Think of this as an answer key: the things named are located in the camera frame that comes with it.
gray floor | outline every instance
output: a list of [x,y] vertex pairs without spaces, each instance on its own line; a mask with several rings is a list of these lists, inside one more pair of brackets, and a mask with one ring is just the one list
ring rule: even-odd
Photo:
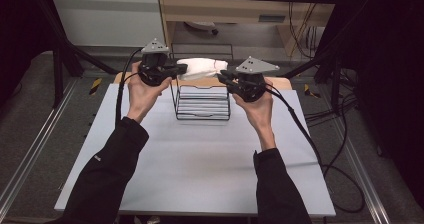
[[[231,43],[234,46],[236,60],[253,56],[270,62],[277,62],[283,71],[303,63],[306,59],[299,55],[287,58],[279,40],[276,28],[269,25],[218,24],[220,33],[210,33],[192,29],[183,24],[177,25],[175,42]],[[119,69],[125,58],[106,56],[102,58],[107,64]],[[84,64],[88,70],[85,77],[78,79],[75,92],[64,110],[59,122],[35,163],[15,202],[11,206],[8,217],[55,218],[60,213],[53,210],[60,193],[58,187],[66,181],[72,168],[84,135],[90,129],[90,123],[102,101],[108,83],[113,76],[98,72],[91,65]],[[304,113],[315,113],[327,110],[323,98],[304,95],[304,84],[312,90],[319,91],[312,79],[314,68],[292,80],[293,88],[298,91],[299,100]],[[0,190],[4,190],[8,181],[44,121],[51,112],[53,104],[53,69],[49,55],[41,55],[34,59],[22,80],[22,90],[11,98],[0,112]],[[89,95],[96,77],[102,77],[95,95]],[[348,135],[354,143],[365,169],[368,172],[376,191],[388,213],[392,223],[424,223],[424,212],[414,202],[410,192],[404,185],[390,159],[377,155],[376,146],[362,118],[360,110],[353,109],[347,114]],[[311,127],[310,134],[316,142],[323,161],[328,162],[337,151],[340,141],[334,122],[326,122]],[[350,164],[344,154],[336,162],[336,166],[353,176]],[[346,178],[330,172],[327,180],[332,199],[346,208],[359,205],[357,190]],[[337,217],[328,218],[331,223],[374,223],[367,208],[360,213],[348,214],[337,210]]]

person's left hand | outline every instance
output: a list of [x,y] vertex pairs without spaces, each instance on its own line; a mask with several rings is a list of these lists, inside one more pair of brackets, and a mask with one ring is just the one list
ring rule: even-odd
[[[138,66],[140,62],[132,64],[132,74],[138,72]],[[144,83],[139,75],[134,75],[130,78],[128,83],[128,90],[130,93],[130,109],[127,117],[134,119],[140,123],[147,113],[152,109],[158,96],[162,94],[171,83],[172,78],[166,78],[160,86],[151,87]]]

hand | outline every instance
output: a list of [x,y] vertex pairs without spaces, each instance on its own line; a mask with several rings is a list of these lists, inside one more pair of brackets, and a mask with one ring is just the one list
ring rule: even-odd
[[[265,78],[265,82],[268,84],[266,88],[271,89],[269,85],[272,86],[272,82],[267,78]],[[262,150],[275,148],[276,144],[271,126],[273,104],[271,93],[265,92],[261,98],[254,102],[245,102],[237,94],[233,94],[233,98],[236,100],[236,104],[244,109],[247,119],[258,133]]]
[[[132,64],[132,74],[138,72],[138,66],[140,62]],[[166,78],[160,86],[151,87],[145,84],[139,75],[134,75],[130,78],[128,83],[128,90],[130,93],[130,109],[127,117],[134,119],[140,123],[147,113],[152,109],[158,96],[162,95],[162,91],[165,90],[171,83],[172,78]]]

table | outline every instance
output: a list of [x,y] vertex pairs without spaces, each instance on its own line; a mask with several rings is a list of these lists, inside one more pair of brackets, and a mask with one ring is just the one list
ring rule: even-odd
[[[56,203],[56,210],[65,208],[80,171],[113,131],[117,90],[118,84],[109,86]],[[120,212],[255,216],[257,178],[252,156],[255,150],[260,150],[260,145],[244,111],[231,98],[229,121],[178,121],[170,92],[170,88],[163,91],[142,122],[150,139],[140,153]],[[281,92],[306,127],[296,92]],[[127,90],[124,90],[123,100],[122,113],[126,113],[129,107]],[[272,125],[288,173],[299,189],[310,216],[334,216],[315,154],[283,103],[277,99]]]

gray triangular bracket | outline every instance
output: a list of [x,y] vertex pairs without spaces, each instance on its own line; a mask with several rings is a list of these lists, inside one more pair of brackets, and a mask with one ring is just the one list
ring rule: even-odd
[[246,74],[258,74],[264,72],[278,71],[280,67],[272,65],[252,57],[246,59],[240,66],[236,67],[236,72]]
[[147,44],[142,50],[142,54],[152,54],[152,53],[169,53],[169,48],[166,47],[164,44],[159,42],[156,38],[151,41],[149,44]]

